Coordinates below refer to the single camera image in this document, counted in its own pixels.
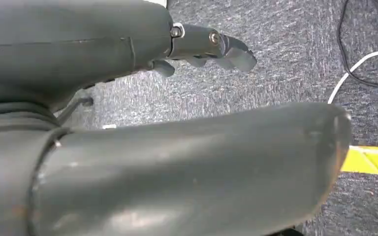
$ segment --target screw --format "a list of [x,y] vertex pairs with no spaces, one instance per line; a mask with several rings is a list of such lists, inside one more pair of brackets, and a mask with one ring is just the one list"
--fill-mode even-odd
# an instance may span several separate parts
[[170,34],[172,35],[172,37],[180,37],[182,36],[182,30],[179,27],[173,27],[170,30]]
[[217,44],[220,42],[220,34],[217,33],[217,32],[212,32],[212,33],[210,33],[210,34],[209,34],[209,40],[210,40],[213,44],[217,45]]

